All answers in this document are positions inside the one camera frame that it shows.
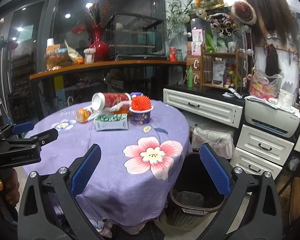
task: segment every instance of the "printer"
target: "printer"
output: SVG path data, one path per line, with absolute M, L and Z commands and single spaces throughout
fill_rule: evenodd
M 294 107 L 291 109 L 295 112 L 289 113 L 261 102 L 246 99 L 244 117 L 250 124 L 290 138 L 300 123 L 299 111 Z

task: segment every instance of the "green bottle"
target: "green bottle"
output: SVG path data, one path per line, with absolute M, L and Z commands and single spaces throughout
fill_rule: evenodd
M 191 88 L 192 87 L 192 66 L 189 67 L 189 82 L 188 82 L 188 87 Z

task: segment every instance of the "ice cream cup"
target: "ice cream cup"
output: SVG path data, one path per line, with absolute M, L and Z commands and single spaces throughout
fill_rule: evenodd
M 144 111 L 136 111 L 133 110 L 131 107 L 129 108 L 130 112 L 132 113 L 133 121 L 139 124 L 149 123 L 150 122 L 150 114 L 153 106 L 149 110 Z

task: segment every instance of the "red vase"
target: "red vase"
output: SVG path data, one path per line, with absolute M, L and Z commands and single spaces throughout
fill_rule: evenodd
M 94 61 L 105 61 L 110 57 L 110 49 L 107 44 L 101 40 L 101 27 L 93 26 L 92 32 L 94 37 L 94 43 L 91 44 L 90 48 L 95 48 L 96 53 L 94 54 Z

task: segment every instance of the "purple tablecloth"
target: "purple tablecloth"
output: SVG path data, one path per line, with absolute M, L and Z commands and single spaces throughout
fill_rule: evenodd
M 24 166 L 26 174 L 51 174 L 69 167 L 96 143 L 101 147 L 101 161 L 83 194 L 76 197 L 87 217 L 106 218 L 126 227 L 158 217 L 186 152 L 192 151 L 185 117 L 178 109 L 152 100 L 149 124 L 129 121 L 129 130 L 96 131 L 93 121 L 73 120 L 76 111 L 88 104 L 53 113 L 27 134 L 29 138 L 51 127 L 59 130 L 58 139 L 42 147 L 42 161 Z

